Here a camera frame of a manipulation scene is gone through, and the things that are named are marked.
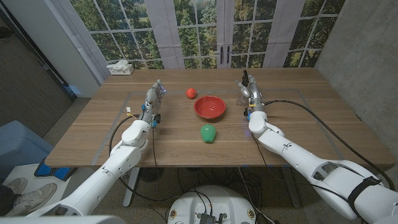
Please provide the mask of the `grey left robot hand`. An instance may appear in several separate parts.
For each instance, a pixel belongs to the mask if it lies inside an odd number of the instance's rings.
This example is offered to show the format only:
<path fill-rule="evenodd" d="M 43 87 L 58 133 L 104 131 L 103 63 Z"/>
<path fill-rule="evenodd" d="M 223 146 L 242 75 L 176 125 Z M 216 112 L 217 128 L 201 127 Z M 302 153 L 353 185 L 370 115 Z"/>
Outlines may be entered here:
<path fill-rule="evenodd" d="M 158 79 L 147 91 L 146 98 L 142 109 L 144 111 L 150 110 L 152 114 L 157 114 L 160 111 L 161 102 L 166 94 L 166 89 L 160 79 Z"/>

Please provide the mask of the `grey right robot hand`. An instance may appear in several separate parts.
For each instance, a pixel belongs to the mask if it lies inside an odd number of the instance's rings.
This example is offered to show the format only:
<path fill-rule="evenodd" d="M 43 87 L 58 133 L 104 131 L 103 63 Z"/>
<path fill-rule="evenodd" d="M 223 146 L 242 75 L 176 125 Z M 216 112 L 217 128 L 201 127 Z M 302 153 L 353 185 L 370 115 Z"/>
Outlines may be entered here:
<path fill-rule="evenodd" d="M 236 100 L 238 105 L 248 105 L 254 111 L 262 111 L 264 105 L 262 103 L 262 94 L 257 87 L 255 78 L 244 70 L 242 82 L 236 81 L 240 88 L 240 95 Z"/>

